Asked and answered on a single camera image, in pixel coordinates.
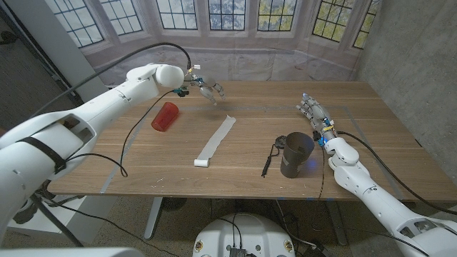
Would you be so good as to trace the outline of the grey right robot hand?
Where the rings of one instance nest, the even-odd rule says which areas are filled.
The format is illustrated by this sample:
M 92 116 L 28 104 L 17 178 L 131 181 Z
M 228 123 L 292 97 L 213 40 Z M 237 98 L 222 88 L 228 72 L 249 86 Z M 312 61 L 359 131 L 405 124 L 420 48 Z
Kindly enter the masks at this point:
M 320 146 L 338 136 L 329 112 L 315 98 L 303 93 L 302 100 L 296 108 L 310 121 L 314 140 Z

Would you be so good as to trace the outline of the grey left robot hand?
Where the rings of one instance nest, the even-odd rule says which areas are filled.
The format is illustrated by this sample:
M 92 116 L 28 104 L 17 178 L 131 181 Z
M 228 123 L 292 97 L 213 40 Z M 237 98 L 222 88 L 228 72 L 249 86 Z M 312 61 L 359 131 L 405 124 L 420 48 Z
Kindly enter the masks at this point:
M 214 98 L 213 91 L 216 91 L 222 100 L 226 99 L 223 86 L 209 76 L 187 74 L 184 77 L 183 86 L 198 87 L 200 94 L 208 99 L 214 106 L 217 105 L 217 102 Z

